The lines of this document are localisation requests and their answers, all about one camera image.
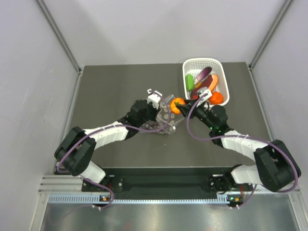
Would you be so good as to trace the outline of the clear zip top bag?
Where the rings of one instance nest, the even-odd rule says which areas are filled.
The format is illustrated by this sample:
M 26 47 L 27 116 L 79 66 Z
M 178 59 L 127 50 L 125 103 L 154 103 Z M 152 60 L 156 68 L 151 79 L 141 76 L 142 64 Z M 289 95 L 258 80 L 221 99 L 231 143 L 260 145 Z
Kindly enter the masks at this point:
M 184 117 L 179 114 L 176 115 L 171 112 L 169 104 L 175 99 L 174 95 L 168 95 L 164 98 L 164 101 L 160 101 L 160 112 L 157 115 L 156 122 L 163 124 L 163 128 L 166 130 L 165 134 L 171 135 L 176 131 L 176 126 L 184 119 Z

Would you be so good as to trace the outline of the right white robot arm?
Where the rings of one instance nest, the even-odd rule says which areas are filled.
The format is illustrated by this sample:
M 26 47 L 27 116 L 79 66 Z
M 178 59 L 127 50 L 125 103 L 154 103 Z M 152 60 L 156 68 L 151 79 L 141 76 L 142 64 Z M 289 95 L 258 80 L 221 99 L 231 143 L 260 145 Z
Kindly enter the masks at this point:
M 294 189 L 301 176 L 300 168 L 281 140 L 264 141 L 243 135 L 232 129 L 226 110 L 221 105 L 209 107 L 198 100 L 175 103 L 187 119 L 198 118 L 209 129 L 209 140 L 224 149 L 235 151 L 254 161 L 253 166 L 235 165 L 223 177 L 229 190 L 237 190 L 242 184 L 262 185 L 271 192 L 287 192 L 285 186 L 293 183 Z

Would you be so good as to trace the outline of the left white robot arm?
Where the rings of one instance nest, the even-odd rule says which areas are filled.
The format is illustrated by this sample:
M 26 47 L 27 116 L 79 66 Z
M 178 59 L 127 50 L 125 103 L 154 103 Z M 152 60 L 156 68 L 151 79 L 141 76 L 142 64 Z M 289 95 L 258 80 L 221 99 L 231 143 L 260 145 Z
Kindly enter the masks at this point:
M 155 121 L 160 110 L 159 102 L 160 99 L 150 96 L 135 101 L 124 117 L 110 125 L 85 130 L 72 128 L 54 154 L 59 162 L 57 171 L 87 178 L 97 190 L 106 190 L 109 179 L 104 170 L 92 162 L 94 151 L 116 141 L 128 140 L 141 131 L 146 122 Z

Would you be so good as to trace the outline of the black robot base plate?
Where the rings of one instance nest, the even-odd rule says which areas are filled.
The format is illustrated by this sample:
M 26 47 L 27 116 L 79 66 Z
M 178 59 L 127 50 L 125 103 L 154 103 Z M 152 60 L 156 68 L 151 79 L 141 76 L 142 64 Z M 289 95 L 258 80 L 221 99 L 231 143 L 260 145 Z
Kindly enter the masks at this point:
M 229 167 L 111 167 L 101 184 L 124 200 L 215 199 L 248 193 L 250 184 L 231 183 Z

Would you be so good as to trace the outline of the red yellow fake mango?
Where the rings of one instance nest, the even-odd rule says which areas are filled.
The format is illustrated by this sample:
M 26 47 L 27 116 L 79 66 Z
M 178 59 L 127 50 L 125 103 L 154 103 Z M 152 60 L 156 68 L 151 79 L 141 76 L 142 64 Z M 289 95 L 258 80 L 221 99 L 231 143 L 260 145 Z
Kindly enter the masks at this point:
M 198 98 L 199 98 L 198 93 L 195 92 L 195 91 L 192 91 L 191 94 L 190 94 L 190 99 L 191 100 L 196 100 Z

